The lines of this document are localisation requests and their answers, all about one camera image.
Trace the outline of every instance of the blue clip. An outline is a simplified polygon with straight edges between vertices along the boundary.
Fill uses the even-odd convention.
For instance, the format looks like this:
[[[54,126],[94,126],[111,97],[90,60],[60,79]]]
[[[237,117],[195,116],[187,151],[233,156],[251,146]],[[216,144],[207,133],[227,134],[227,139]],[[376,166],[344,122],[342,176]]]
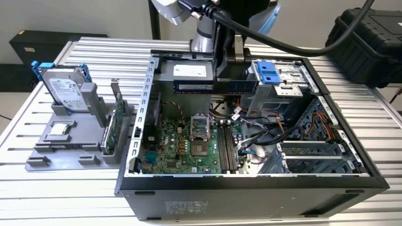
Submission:
[[[38,68],[37,68],[37,61],[32,61],[30,66],[32,66],[32,71],[36,74],[38,81],[42,81],[42,76],[40,75]]]
[[[243,154],[255,154],[253,151],[245,151],[245,150],[241,150],[241,153],[243,153]]]
[[[50,69],[54,67],[54,63],[41,63],[38,65],[40,68]]]
[[[89,75],[88,66],[84,63],[81,63],[80,68],[84,71],[85,82],[92,82],[92,78],[90,78],[90,75]]]
[[[257,73],[261,77],[263,84],[279,85],[281,80],[276,72],[275,65],[272,62],[256,62]]]

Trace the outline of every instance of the orange wires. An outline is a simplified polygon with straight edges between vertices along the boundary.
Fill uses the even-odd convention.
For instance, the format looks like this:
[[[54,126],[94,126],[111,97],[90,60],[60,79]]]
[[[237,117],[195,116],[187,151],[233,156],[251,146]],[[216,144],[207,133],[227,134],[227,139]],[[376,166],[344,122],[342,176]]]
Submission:
[[[311,118],[312,118],[312,119],[311,119],[311,126],[310,126],[310,129],[308,129],[306,135],[308,135],[308,134],[311,133],[312,127],[315,127],[315,117],[314,117],[315,115],[319,117],[320,120],[322,120],[322,119],[328,119],[328,117],[327,117],[323,113],[314,112],[314,113],[312,113],[312,116],[311,116]],[[326,129],[326,131],[327,131],[328,138],[330,138],[331,140],[335,139],[335,135],[334,135],[334,133],[332,133],[330,127],[328,127],[328,124],[327,124],[327,123],[322,123],[322,126],[323,126],[323,128]]]

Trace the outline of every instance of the slotted metal work surface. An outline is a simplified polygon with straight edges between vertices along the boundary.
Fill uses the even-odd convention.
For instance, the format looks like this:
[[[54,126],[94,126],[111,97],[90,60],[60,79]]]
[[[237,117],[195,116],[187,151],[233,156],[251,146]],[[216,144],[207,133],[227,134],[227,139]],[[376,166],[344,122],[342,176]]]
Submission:
[[[252,54],[291,56],[259,45]],[[120,79],[124,98],[139,102],[149,50],[188,50],[180,41],[82,38],[64,48],[56,61],[85,62],[105,101],[113,101],[109,82]],[[402,225],[400,118],[375,90],[350,83],[327,57],[310,59],[390,189],[324,219],[292,219],[280,225]],[[0,136],[0,225],[276,225],[268,219],[244,221],[139,222],[124,198],[115,197],[117,170],[25,172],[24,163],[52,115],[52,98],[40,83]]]

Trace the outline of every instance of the black equipment case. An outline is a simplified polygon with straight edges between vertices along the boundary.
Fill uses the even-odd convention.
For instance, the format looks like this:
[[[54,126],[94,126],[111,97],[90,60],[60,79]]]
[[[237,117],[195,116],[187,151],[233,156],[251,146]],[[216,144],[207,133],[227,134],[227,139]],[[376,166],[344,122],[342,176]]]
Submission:
[[[335,20],[326,46],[336,41],[360,9]],[[370,87],[402,83],[402,12],[370,10],[354,33],[330,53],[348,79]]]

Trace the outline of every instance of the hard drive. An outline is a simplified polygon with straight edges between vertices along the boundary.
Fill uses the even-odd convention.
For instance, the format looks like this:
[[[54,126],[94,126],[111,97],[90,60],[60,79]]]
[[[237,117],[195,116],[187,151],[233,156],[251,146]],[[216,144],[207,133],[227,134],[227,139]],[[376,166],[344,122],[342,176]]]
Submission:
[[[54,66],[53,63],[32,63],[32,70],[53,97],[54,103],[62,105],[72,112],[88,112],[86,104],[80,92],[81,85],[92,82],[88,67]]]

